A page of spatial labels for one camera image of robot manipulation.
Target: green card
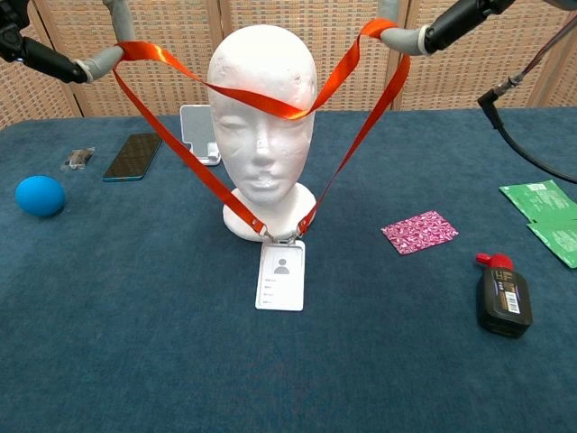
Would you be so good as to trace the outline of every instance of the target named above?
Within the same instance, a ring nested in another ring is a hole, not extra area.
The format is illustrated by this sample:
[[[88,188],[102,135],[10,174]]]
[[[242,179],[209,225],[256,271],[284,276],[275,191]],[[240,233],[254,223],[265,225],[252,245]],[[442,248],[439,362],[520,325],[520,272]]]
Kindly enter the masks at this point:
[[[570,268],[577,268],[577,220],[527,224],[547,248]]]
[[[499,189],[532,223],[577,219],[577,204],[552,180]]]

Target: mannequin nose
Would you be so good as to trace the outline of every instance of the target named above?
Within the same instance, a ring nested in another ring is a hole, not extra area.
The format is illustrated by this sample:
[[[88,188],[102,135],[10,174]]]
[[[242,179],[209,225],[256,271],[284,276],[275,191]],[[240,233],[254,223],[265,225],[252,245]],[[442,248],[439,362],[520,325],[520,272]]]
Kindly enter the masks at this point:
[[[256,165],[269,165],[274,162],[270,152],[269,139],[266,136],[260,136],[256,142],[256,152],[253,161]]]

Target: id card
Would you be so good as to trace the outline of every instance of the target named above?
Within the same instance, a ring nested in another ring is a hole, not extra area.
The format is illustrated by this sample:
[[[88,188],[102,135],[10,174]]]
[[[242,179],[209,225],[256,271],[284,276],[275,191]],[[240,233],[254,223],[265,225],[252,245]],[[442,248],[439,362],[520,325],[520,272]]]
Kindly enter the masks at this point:
[[[254,306],[302,311],[305,297],[305,243],[263,242]]]

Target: pink patterned card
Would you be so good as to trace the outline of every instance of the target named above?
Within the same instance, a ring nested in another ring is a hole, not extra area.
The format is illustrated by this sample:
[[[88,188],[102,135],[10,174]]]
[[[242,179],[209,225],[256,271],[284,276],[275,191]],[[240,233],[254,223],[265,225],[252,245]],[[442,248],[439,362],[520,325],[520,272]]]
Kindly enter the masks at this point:
[[[410,254],[449,242],[459,234],[434,210],[385,226],[380,231],[401,254]]]

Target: lanyard clip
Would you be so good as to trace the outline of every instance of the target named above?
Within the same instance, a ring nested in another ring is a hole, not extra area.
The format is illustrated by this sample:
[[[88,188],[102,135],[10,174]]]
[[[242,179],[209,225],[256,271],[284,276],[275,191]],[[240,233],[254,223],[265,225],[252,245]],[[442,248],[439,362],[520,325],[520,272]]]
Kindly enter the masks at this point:
[[[262,235],[268,237],[273,244],[294,244],[295,241],[301,238],[303,234],[297,227],[297,230],[292,232],[288,237],[274,237],[269,233],[269,229],[265,226],[264,233]]]

